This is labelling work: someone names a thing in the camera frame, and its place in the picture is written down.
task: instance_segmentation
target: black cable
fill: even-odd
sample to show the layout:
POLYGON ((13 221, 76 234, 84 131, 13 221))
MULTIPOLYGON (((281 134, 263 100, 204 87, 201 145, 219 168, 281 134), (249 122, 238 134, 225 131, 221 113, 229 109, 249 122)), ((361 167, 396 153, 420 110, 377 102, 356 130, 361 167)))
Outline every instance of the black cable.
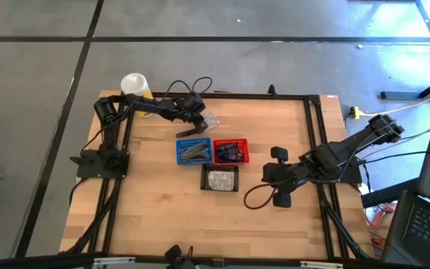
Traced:
POLYGON ((359 190, 359 188, 358 188, 358 186, 356 185, 356 183, 349 183, 354 189, 356 189, 357 191, 358 191, 358 193, 359 193, 359 195, 363 195, 362 193, 361 193, 361 191, 359 190))
POLYGON ((381 160, 384 160, 384 159, 387 159, 387 158, 406 156, 406 155, 413 155, 413 154, 422 154, 422 153, 430 153, 430 150, 426 150, 426 151, 422 151, 422 152, 407 152, 407 153, 389 155, 389 156, 386 156, 386 157, 383 157, 383 158, 378 158, 378 159, 375 159, 375 160, 372 160, 372 161, 362 160, 362 163, 363 164, 369 164, 369 163, 372 163, 372 162, 375 162, 375 161, 381 161, 381 160))
POLYGON ((248 205, 248 204, 246 203, 246 198, 248 198, 248 195, 249 195, 252 191, 254 191, 254 190, 256 190, 256 189, 263 188, 263 187, 268 187, 268 186, 276 186, 276 185, 280 185, 281 183, 283 183, 283 182, 285 182, 285 181, 287 181, 287 180, 285 179, 285 180, 280 181, 280 182, 265 183, 265 184, 260 184, 260 185, 256 185, 256 186, 254 186, 253 188, 249 189, 249 190, 246 192, 245 196, 243 197, 243 204, 245 205, 245 207, 247 207, 248 209, 251 209, 251 210, 258 210, 258 209, 260 209, 260 208, 263 208, 265 205, 268 205, 269 201, 271 201, 271 199, 272 199, 272 198, 273 198, 273 196, 275 195, 276 188, 273 188, 273 191, 272 191, 272 193, 270 194, 270 196, 268 197, 267 201, 265 201, 264 203, 262 203, 262 204, 261 204, 261 205, 259 205, 259 206, 250 206, 250 205, 248 205))
POLYGON ((403 138, 400 138, 399 139, 399 141, 401 141, 401 140, 405 140, 405 139, 410 139, 410 138, 413 138, 413 137, 415 137, 417 134, 415 134, 415 135, 411 135, 411 136, 408 136, 408 137, 403 137, 403 138))
POLYGON ((345 129, 346 129, 346 121, 348 120, 348 118, 349 118, 349 112, 344 114, 344 116, 343 116, 343 122, 344 122, 344 128, 345 129))
POLYGON ((187 256, 185 258, 186 259, 191 259, 192 255, 193 255, 193 246, 190 246, 190 248, 188 249, 187 256))
MULTIPOLYGON (((366 180, 367 180, 367 191, 369 191, 369 193, 371 194, 371 181, 370 181, 370 174, 367 171, 367 167, 366 164, 363 164, 363 168, 366 171, 366 180)), ((389 211, 385 211, 381 206, 376 205, 377 208, 379 208, 379 210, 383 211, 384 213, 390 214, 393 213, 393 210, 386 204, 383 204, 384 206, 386 206, 387 208, 389 208, 389 211)))
POLYGON ((195 91, 195 85, 197 84, 197 82, 201 81, 202 79, 208 79, 208 80, 210 80, 210 83, 209 83, 209 84, 208 84, 208 86, 205 88, 205 90, 201 91, 200 93, 204 93, 204 92, 206 92, 206 91, 207 91, 207 90, 212 86, 212 84, 213 84, 213 82, 214 82, 214 80, 213 80, 211 77, 209 77, 209 76, 205 76, 205 77, 198 78, 197 80, 195 80, 195 82, 193 82, 193 85, 192 85, 192 93, 196 93, 196 91, 195 91))
POLYGON ((170 84, 170 86, 167 88, 167 91, 166 91, 166 92, 165 92, 165 94, 163 95, 162 100, 164 100, 164 99, 167 97, 167 95, 169 95, 169 92, 170 92, 170 90, 172 89, 172 86, 173 86, 173 85, 175 85, 176 83, 182 83, 183 85, 185 85, 185 87, 187 87, 187 89, 188 89, 188 91, 189 91, 189 92, 193 93, 193 90, 192 90, 192 89, 190 89, 190 87, 188 86, 188 84, 187 84, 187 83, 185 83, 185 81, 182 81, 182 80, 180 80, 180 79, 177 79, 176 81, 172 82, 172 83, 170 84))
POLYGON ((101 211, 94 216, 92 223, 87 227, 84 234, 75 242, 74 246, 68 249, 67 253, 81 253, 81 251, 85 248, 86 244, 89 242, 93 233, 96 231, 96 228, 100 226, 101 222, 105 219, 105 215, 109 212, 109 210, 114 205, 114 200, 116 199, 117 189, 114 187, 110 193, 109 198, 102 206, 101 211))
POLYGON ((69 195, 69 206, 71 206, 71 203, 72 203, 72 196, 74 195, 74 191, 75 191, 75 189, 76 189, 80 184, 84 183, 87 179, 88 179, 88 178, 81 178, 81 180, 80 180, 76 185, 74 185, 74 187, 72 187, 71 194, 69 195))
POLYGON ((378 238, 380 238, 381 240, 383 240, 386 244, 388 244, 390 247, 393 248, 394 251, 396 251, 402 258, 404 258, 406 261, 408 261, 409 263, 413 264, 411 261, 409 261, 406 257, 404 257, 404 255, 402 255, 399 251, 397 251, 397 249, 395 247, 393 247, 392 244, 390 244, 385 238, 383 238, 380 235, 375 234, 374 232, 368 231, 368 233, 370 233, 371 235, 374 235, 378 238))

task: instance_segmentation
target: wooden tabletop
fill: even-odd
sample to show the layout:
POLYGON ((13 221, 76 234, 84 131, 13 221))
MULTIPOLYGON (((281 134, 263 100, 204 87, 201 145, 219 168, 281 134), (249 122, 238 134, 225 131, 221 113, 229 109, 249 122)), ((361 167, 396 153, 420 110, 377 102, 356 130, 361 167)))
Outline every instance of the wooden tabletop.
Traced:
MULTIPOLYGON (((103 96, 119 91, 102 91, 103 96)), ((321 96, 328 140, 346 137, 336 96, 321 96)), ((275 160, 270 148, 288 149, 290 161, 309 151, 302 101, 204 99, 205 112, 214 112, 220 125, 194 137, 244 137, 249 143, 249 164, 240 166, 238 192, 201 191, 201 166, 181 167, 175 159, 175 133, 192 126, 164 120, 158 115, 136 117, 128 149, 131 160, 122 181, 110 243, 111 254, 163 256, 174 244, 184 252, 193 245, 194 256, 270 259, 326 259, 323 228, 315 185, 307 183, 291 194, 291 208, 270 203, 248 210, 243 195, 261 183, 262 167, 275 160)), ((94 117, 89 137, 99 130, 94 117)), ((90 144, 97 149, 100 139, 90 144)), ((74 193, 60 250, 69 249, 94 217, 101 179, 90 179, 74 193)), ((363 249, 373 254, 359 193, 337 184, 343 222, 363 249)), ((248 203, 260 205, 272 188, 250 194, 248 203)), ((97 250, 102 248, 102 225, 97 250)), ((336 229, 331 224, 335 252, 336 229)))

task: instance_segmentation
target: blue tray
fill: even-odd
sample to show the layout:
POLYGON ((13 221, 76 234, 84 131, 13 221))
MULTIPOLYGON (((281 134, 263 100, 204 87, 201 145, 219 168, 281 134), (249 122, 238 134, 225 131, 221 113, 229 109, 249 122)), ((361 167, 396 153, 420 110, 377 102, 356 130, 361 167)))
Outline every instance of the blue tray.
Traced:
POLYGON ((176 144, 176 153, 177 153, 177 164, 178 165, 197 165, 197 164, 211 164, 212 162, 214 162, 214 155, 212 154, 212 143, 211 143, 211 139, 210 138, 195 138, 195 139, 183 139, 183 140, 177 140, 176 144), (193 161, 193 162, 189 162, 189 161, 182 161, 180 159, 180 150, 181 149, 186 149, 189 148, 191 146, 195 146, 196 144, 200 144, 200 143, 206 143, 208 146, 208 161, 193 161))

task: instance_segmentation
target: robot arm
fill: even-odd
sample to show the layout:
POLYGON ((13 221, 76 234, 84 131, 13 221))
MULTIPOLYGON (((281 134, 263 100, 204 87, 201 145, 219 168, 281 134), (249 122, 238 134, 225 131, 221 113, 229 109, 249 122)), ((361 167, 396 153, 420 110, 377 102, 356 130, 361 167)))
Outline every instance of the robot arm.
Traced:
POLYGON ((71 160, 79 165, 78 176, 81 178, 125 176, 129 152, 117 149, 116 130, 118 123, 127 119, 135 111, 159 114, 170 121, 182 120, 194 125, 193 129, 178 133, 177 138, 202 133, 208 128, 208 124, 200 114, 205 109, 205 104, 201 96, 195 92, 188 93, 184 98, 160 101, 135 96, 132 93, 125 96, 101 97, 94 104, 94 109, 101 123, 102 143, 99 145, 99 150, 83 150, 80 156, 71 157, 71 160), (127 108, 119 113, 114 103, 127 108))
MULTIPOLYGON (((351 160, 356 153, 371 145, 395 143, 401 138, 400 134, 403 131, 403 127, 398 126, 388 115, 378 115, 369 121, 366 128, 347 139, 341 142, 329 142, 300 156, 300 162, 297 164, 285 164, 288 160, 287 150, 273 147, 271 155, 278 159, 278 163, 264 165, 262 182, 274 188, 272 195, 274 206, 289 208, 291 207, 290 194, 298 187, 306 182, 317 184, 339 182, 347 166, 352 165, 351 160)), ((321 206, 356 257, 370 259, 349 234, 324 192, 321 193, 321 206)))

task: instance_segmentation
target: yellow connector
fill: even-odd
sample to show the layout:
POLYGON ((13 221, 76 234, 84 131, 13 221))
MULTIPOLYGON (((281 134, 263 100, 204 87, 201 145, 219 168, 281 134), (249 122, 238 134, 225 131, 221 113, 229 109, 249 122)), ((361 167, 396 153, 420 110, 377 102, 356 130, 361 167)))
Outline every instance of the yellow connector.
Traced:
POLYGON ((359 107, 355 107, 355 120, 359 120, 360 115, 359 107))
POLYGON ((349 110, 348 116, 355 120, 359 120, 362 114, 363 112, 359 110, 359 107, 351 107, 351 109, 349 110))

